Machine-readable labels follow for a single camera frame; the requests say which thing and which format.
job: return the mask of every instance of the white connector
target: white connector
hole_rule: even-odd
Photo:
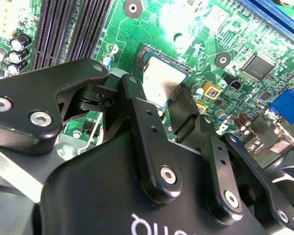
[[[12,38],[17,32],[21,6],[17,0],[0,0],[0,36]]]

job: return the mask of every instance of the pcie slot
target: pcie slot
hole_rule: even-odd
[[[43,0],[31,69],[56,65],[65,41],[75,0]]]
[[[294,42],[294,20],[277,8],[273,2],[266,0],[239,0],[239,2]]]
[[[87,37],[84,46],[81,50],[79,58],[91,58],[93,56],[95,46],[99,40],[102,33],[104,24],[106,23],[107,14],[109,13],[109,8],[112,0],[100,1],[99,6],[96,8],[92,23],[90,25],[91,37]]]
[[[77,41],[80,38],[85,37],[85,33],[86,33],[85,30],[87,29],[88,25],[85,25],[84,21],[86,19],[86,11],[89,8],[90,8],[89,0],[84,0],[82,5],[81,5],[81,9],[79,11],[79,15],[78,15],[76,23],[75,23],[74,31],[73,31],[73,34],[72,34],[72,37],[71,37],[71,42],[70,42],[70,45],[69,45],[69,48],[68,48],[68,52],[66,54],[65,62],[74,60],[73,59],[73,53],[76,50]]]

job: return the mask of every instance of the ram slot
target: ram slot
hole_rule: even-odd
[[[65,62],[76,60],[73,58],[73,54],[76,51],[76,45],[78,44],[78,41],[80,41],[81,39],[83,39],[85,37],[86,30],[88,27],[88,25],[85,25],[84,22],[87,17],[87,15],[86,15],[88,12],[87,10],[90,9],[89,3],[90,3],[90,0],[84,0],[81,5],[81,9],[79,11],[79,15],[77,17],[75,27],[73,30],[73,34],[71,37],[71,42],[70,42],[70,45],[68,48],[68,52],[66,54]]]
[[[98,6],[94,11],[93,18],[90,23],[89,33],[84,41],[79,59],[85,57],[91,58],[93,56],[95,46],[105,25],[111,2],[112,0],[99,1]]]
[[[59,63],[75,0],[44,0],[34,44],[32,70]]]

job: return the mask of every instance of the green circuit board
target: green circuit board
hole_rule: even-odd
[[[38,23],[39,15],[40,15],[40,6],[41,6],[41,0],[31,0],[29,6],[26,6],[20,9],[17,35],[21,33],[25,33],[28,36],[30,36],[32,39],[35,38],[37,33],[37,23]],[[0,46],[6,48],[8,52],[12,51],[12,48],[10,46],[10,39],[1,37]],[[33,45],[31,45],[28,49],[30,52],[32,52]],[[31,56],[29,56],[26,60],[28,64],[30,65]],[[3,67],[1,69],[5,70],[6,65],[8,63],[9,63],[9,60],[6,58],[4,61]]]
[[[199,97],[208,108],[205,114],[214,120],[217,129],[221,123],[215,116],[216,110],[224,109],[233,118],[239,113],[253,118],[294,85],[294,44],[235,1],[210,0],[193,13],[185,7],[185,0],[144,0],[144,11],[137,19],[127,17],[123,5],[124,0],[115,0],[94,59],[103,62],[104,56],[117,45],[119,51],[114,54],[112,67],[131,72],[132,61],[142,45],[147,44],[192,68],[191,77],[184,81],[187,86],[211,81],[222,91],[220,105]],[[294,16],[294,7],[288,11]],[[182,49],[174,44],[177,33],[190,38]],[[229,53],[232,58],[224,69],[215,65],[216,56],[222,52]],[[274,69],[261,82],[242,71],[254,54],[274,64]],[[239,91],[225,83],[223,78],[227,73],[242,82]],[[260,99],[264,91],[270,95],[267,101]],[[226,130],[237,131],[235,125]]]

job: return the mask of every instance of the mounting hole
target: mounting hole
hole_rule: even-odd
[[[223,160],[223,159],[220,159],[220,162],[221,162],[223,165],[226,165],[226,162],[225,162],[225,160]]]
[[[130,80],[131,82],[133,82],[133,83],[137,83],[137,80],[136,80],[135,77],[130,77],[129,80]]]
[[[158,132],[158,129],[157,129],[157,127],[155,127],[155,126],[152,126],[152,127],[151,127],[151,130],[152,130],[154,133],[157,133],[157,132]]]
[[[99,72],[103,71],[102,67],[100,67],[99,65],[93,65],[93,68],[96,69]]]
[[[135,4],[131,4],[129,7],[128,7],[129,11],[131,13],[136,13],[137,12],[137,6]]]
[[[107,99],[105,99],[105,101],[104,101],[104,105],[105,105],[106,107],[110,107],[110,106],[112,106],[113,103],[114,103],[114,100],[111,99],[111,98],[107,98]]]

